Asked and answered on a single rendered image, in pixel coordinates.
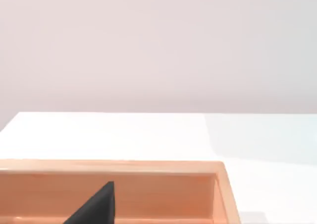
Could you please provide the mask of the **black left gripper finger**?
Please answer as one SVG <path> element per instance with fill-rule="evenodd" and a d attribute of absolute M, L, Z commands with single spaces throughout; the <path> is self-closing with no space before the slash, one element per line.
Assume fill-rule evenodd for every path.
<path fill-rule="evenodd" d="M 114 182 L 107 182 L 63 224 L 114 224 Z"/>

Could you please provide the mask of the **shallow salmon-coloured box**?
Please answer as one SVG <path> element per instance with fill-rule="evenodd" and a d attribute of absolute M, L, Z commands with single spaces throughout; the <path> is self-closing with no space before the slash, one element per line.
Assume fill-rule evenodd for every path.
<path fill-rule="evenodd" d="M 217 161 L 0 160 L 0 224 L 62 224 L 107 182 L 115 224 L 241 224 Z"/>

